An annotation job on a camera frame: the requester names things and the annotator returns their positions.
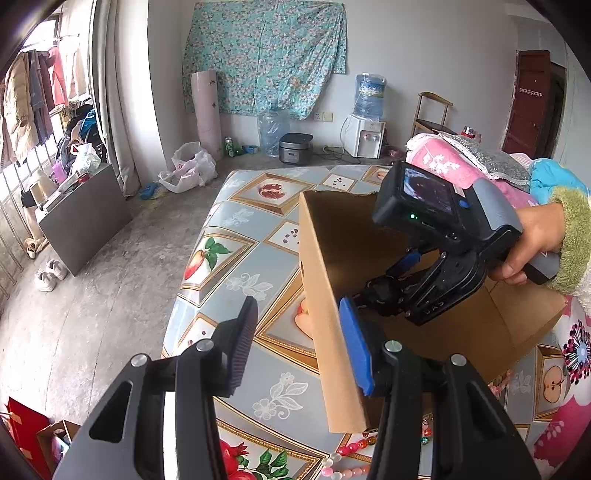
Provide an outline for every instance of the shoe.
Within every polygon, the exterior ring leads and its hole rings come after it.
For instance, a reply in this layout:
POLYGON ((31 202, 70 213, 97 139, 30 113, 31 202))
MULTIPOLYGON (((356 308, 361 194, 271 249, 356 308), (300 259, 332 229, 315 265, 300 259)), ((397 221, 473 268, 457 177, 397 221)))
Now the shoe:
POLYGON ((27 248, 27 255, 31 260, 35 260, 37 256, 37 247, 35 245, 35 240, 32 238, 27 238, 25 240, 25 247, 27 248))
POLYGON ((52 274, 55 278, 63 280, 68 274, 68 269, 61 264, 59 260, 51 259, 45 266, 45 271, 52 274))
POLYGON ((53 274, 43 270, 37 270, 37 273, 35 273, 35 285, 37 286, 37 290, 52 291, 57 285, 57 280, 53 274))

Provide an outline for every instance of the red door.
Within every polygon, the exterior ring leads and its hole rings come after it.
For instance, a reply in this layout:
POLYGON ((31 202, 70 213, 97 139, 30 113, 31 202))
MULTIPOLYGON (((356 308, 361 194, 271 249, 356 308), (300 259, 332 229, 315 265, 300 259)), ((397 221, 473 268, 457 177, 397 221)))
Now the red door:
POLYGON ((534 158, 550 91, 550 52, 520 51, 517 85, 503 151, 534 158))

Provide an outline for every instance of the small screen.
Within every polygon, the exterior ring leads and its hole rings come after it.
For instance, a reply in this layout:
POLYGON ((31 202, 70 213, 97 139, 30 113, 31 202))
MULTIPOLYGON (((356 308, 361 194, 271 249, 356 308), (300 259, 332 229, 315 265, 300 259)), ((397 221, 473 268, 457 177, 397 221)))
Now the small screen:
POLYGON ((443 182, 427 177, 422 171, 404 169, 404 193, 445 213, 452 212, 449 190, 443 182))

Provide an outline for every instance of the rice cooker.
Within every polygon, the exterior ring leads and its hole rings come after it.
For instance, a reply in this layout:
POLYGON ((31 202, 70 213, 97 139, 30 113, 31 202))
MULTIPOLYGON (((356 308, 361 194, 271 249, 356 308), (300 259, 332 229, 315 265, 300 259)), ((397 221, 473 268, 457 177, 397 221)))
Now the rice cooker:
POLYGON ((283 163, 307 165, 312 157, 312 139, 308 134, 289 133, 279 140, 279 160, 283 163))

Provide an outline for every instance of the white sneakers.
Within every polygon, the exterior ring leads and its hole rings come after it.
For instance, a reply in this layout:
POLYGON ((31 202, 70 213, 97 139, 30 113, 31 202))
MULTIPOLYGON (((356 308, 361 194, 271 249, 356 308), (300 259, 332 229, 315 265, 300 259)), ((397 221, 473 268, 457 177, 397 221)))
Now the white sneakers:
POLYGON ((66 278, 68 270, 59 260, 51 259, 46 263, 45 269, 39 269, 35 273, 35 285, 40 291, 53 291, 57 280, 66 278))
POLYGON ((53 291, 56 287, 57 280, 51 274, 43 270, 37 270, 35 273, 35 285, 40 291, 53 291))
POLYGON ((64 267, 59 260, 51 259, 47 262, 45 266, 45 271, 51 273, 54 277, 57 277, 59 280, 63 280, 66 278, 68 274, 68 269, 64 267))

